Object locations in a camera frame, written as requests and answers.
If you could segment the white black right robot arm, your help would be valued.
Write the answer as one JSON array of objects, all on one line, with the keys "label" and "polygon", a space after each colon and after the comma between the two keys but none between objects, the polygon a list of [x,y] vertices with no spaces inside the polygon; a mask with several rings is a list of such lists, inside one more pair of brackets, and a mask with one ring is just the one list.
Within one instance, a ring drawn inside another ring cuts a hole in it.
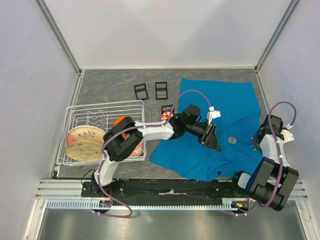
[{"label": "white black right robot arm", "polygon": [[294,140],[280,117],[267,116],[252,137],[254,147],[262,153],[262,160],[252,174],[235,173],[229,191],[235,197],[243,194],[261,205],[281,211],[298,178],[299,172],[290,167],[284,154],[284,144]]}]

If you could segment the round silver badge brooch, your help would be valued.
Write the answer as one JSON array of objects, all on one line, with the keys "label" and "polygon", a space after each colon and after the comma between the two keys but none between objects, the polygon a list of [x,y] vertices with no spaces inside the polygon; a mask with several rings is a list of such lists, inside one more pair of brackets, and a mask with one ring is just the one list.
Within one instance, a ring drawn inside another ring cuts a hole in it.
[{"label": "round silver badge brooch", "polygon": [[232,145],[236,144],[237,143],[237,138],[235,136],[230,136],[228,138],[228,142]]}]

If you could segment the pink flower smiley brooch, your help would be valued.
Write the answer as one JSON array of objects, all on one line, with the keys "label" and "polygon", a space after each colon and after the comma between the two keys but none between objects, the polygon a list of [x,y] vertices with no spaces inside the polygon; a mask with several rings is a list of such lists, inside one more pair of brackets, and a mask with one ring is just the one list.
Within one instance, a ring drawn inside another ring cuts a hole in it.
[{"label": "pink flower smiley brooch", "polygon": [[170,119],[173,116],[173,113],[170,111],[165,111],[162,113],[161,115],[161,120],[162,121],[167,121],[168,119]]}]

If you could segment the blue t-shirt garment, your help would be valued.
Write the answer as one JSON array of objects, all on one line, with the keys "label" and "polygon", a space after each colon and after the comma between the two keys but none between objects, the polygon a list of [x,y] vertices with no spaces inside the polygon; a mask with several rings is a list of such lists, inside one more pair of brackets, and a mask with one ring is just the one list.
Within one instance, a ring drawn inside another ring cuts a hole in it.
[{"label": "blue t-shirt garment", "polygon": [[[184,178],[206,182],[218,177],[231,178],[240,171],[252,174],[263,158],[252,147],[262,113],[253,85],[183,78],[180,92],[184,95],[178,102],[179,113],[189,105],[198,106],[203,119],[209,105],[220,111],[221,117],[212,122],[221,151],[201,145],[196,136],[186,132],[180,138],[162,140],[150,161]],[[236,144],[229,143],[230,136],[236,137]]]}]

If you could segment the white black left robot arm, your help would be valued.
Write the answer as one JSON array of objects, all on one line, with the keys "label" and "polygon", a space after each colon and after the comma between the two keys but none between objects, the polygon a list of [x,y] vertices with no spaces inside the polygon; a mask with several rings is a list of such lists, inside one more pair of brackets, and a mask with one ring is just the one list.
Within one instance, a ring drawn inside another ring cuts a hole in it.
[{"label": "white black left robot arm", "polygon": [[106,196],[119,163],[127,159],[141,142],[174,140],[190,133],[201,145],[220,152],[216,125],[212,120],[220,118],[221,112],[210,106],[205,122],[198,120],[200,114],[200,108],[191,104],[182,113],[170,112],[169,118],[160,122],[136,122],[125,117],[103,136],[102,160],[91,177],[92,191],[99,197]]}]

